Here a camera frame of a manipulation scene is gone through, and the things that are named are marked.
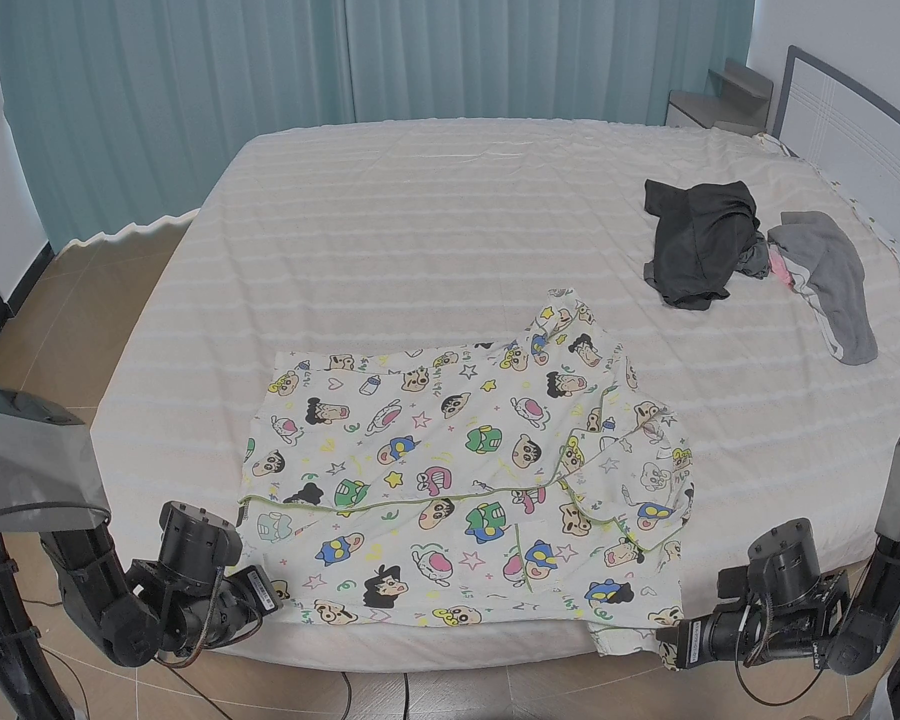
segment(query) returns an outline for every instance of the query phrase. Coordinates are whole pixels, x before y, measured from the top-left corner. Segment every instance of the curtain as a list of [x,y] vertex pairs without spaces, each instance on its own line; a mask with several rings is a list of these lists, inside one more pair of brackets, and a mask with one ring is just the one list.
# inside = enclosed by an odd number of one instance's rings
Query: curtain
[[200,206],[251,138],[418,117],[661,124],[744,62],[755,0],[0,0],[50,244]]

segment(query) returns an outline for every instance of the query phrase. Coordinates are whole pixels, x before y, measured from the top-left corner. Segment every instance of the bed sheet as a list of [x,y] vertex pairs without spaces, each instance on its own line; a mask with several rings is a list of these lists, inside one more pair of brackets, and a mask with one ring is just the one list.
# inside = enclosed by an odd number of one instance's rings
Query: bed sheet
[[[822,210],[855,244],[880,356],[829,356],[809,306],[733,275],[707,312],[643,280],[657,220],[643,184],[743,180],[766,230]],[[623,342],[641,388],[694,441],[684,610],[751,540],[809,517],[823,568],[864,558],[900,435],[900,270],[806,163],[722,131],[593,121],[408,121],[247,143],[170,259],[93,426],[125,564],[156,557],[160,506],[236,516],[250,419],[277,352],[382,354],[509,337],[548,288],[574,287]],[[270,662],[377,671],[514,664],[593,650],[583,625],[452,631],[274,625]]]

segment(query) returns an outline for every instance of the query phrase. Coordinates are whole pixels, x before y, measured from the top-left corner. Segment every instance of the gray garment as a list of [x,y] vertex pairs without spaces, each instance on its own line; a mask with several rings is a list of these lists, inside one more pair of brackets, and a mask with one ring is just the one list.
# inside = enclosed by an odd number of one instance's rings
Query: gray garment
[[762,281],[770,274],[770,252],[763,232],[757,229],[754,234],[756,242],[740,254],[733,271]]
[[767,232],[793,275],[793,290],[813,307],[830,353],[858,366],[876,359],[876,337],[867,320],[864,265],[851,239],[817,210],[786,211]]

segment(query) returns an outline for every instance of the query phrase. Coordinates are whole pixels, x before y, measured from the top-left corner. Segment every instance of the tile floor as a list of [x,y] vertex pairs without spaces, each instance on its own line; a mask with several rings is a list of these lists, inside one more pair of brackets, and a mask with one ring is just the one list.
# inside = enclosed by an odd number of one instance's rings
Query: tile floor
[[[185,225],[164,225],[116,242],[74,246],[56,258],[20,314],[0,334],[0,384],[66,405],[92,424],[137,317],[185,231]],[[12,534],[6,543],[21,568],[17,577],[21,594],[59,599],[54,572],[36,536]],[[42,632],[42,645],[60,654],[79,677],[96,720],[223,717],[156,664],[124,669],[109,662],[62,608],[28,607]],[[73,677],[55,659],[49,661],[64,689],[80,701]],[[661,668],[652,654],[617,658],[588,654],[510,667],[410,675],[410,716],[414,720],[792,720],[818,715],[833,720],[856,706],[881,671],[875,667],[851,679],[824,673],[806,697],[774,709],[748,699],[729,664],[674,674]],[[204,654],[185,674],[234,720],[330,720],[340,717],[346,704],[345,686],[336,672]],[[811,675],[806,663],[790,661],[750,670],[746,679],[758,695],[779,700],[798,692]],[[350,678],[354,689],[350,718],[401,716],[401,675],[353,674]],[[12,717],[0,695],[0,720]]]

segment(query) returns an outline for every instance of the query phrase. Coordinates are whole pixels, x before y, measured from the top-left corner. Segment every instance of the headboard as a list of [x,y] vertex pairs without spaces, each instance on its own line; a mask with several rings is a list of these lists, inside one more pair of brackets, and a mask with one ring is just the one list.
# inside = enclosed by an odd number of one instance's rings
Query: headboard
[[796,45],[772,134],[852,195],[900,245],[900,110]]

